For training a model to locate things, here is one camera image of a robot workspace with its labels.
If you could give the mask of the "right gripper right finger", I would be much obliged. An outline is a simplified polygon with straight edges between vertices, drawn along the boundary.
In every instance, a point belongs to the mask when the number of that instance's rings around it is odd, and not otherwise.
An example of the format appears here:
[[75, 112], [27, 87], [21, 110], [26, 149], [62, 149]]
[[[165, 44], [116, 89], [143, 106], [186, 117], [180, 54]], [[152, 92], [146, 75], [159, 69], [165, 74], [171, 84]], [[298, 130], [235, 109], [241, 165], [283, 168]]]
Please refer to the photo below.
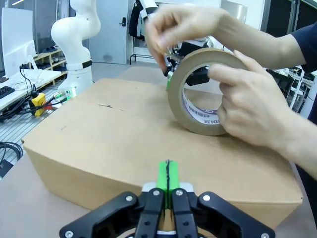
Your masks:
[[270, 227], [244, 213], [217, 194], [197, 196], [181, 187], [178, 163], [168, 161], [168, 207], [173, 211], [179, 238], [198, 238], [198, 229], [216, 238], [274, 238]]

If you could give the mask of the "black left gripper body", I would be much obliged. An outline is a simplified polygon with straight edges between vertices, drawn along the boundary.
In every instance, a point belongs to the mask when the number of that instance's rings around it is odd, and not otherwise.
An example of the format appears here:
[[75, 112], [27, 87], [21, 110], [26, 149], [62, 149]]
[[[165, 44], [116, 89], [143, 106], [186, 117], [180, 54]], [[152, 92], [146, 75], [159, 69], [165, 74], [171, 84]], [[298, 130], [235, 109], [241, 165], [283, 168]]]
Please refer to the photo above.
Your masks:
[[179, 50], [177, 51], [177, 58], [178, 59], [182, 59], [185, 56], [187, 56], [188, 54], [192, 53], [193, 51], [202, 49], [202, 48], [208, 48], [208, 44], [207, 43], [203, 43], [201, 46], [191, 43], [191, 42], [182, 42], [181, 46], [179, 48]]

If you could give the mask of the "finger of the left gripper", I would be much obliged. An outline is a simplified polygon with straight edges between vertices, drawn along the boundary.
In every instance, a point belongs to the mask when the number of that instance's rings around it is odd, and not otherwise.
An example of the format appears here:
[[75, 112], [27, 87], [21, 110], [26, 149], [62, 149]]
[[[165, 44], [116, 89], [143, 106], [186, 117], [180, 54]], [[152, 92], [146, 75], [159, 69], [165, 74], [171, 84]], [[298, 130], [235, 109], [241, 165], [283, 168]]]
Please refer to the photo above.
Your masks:
[[166, 69], [163, 71], [163, 74], [167, 78], [166, 90], [170, 88], [172, 76], [183, 58], [183, 56], [164, 56]]
[[198, 84], [208, 83], [210, 80], [210, 78], [208, 77], [208, 72], [209, 70], [205, 67], [201, 67], [195, 70], [188, 76], [186, 84], [189, 86], [194, 86]]

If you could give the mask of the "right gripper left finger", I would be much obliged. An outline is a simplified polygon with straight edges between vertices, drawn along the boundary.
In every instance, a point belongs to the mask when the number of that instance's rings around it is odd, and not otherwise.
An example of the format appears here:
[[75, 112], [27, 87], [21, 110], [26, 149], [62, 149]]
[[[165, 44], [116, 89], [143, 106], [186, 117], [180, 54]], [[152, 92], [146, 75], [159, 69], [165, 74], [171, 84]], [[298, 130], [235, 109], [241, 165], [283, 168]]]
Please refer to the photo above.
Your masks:
[[154, 238], [165, 209], [169, 161], [161, 162], [156, 183], [143, 186], [139, 196], [123, 192], [97, 209], [65, 225], [61, 238], [118, 238], [136, 229], [136, 238]]

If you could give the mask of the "person's right hand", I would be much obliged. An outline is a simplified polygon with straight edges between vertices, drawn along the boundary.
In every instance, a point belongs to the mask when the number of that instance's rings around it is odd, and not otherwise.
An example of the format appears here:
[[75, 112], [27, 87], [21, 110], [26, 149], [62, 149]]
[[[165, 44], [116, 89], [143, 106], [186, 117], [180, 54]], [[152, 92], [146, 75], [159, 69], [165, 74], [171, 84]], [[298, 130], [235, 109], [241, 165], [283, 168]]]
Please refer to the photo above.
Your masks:
[[145, 39], [162, 72], [167, 71], [164, 55], [168, 48], [185, 40], [212, 35], [229, 13], [221, 8], [168, 4], [159, 7], [146, 21]]

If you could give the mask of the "person's left hand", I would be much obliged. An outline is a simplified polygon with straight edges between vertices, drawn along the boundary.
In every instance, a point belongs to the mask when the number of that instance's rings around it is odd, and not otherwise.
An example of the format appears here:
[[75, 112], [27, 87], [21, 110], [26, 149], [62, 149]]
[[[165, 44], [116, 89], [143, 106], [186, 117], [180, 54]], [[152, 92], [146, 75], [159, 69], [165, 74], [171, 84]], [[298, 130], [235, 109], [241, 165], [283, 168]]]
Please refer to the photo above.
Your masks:
[[289, 127], [294, 113], [274, 78], [261, 65], [237, 50], [234, 55], [246, 70], [215, 64], [209, 71], [223, 93], [217, 112], [221, 125], [245, 142], [284, 151], [292, 138]]

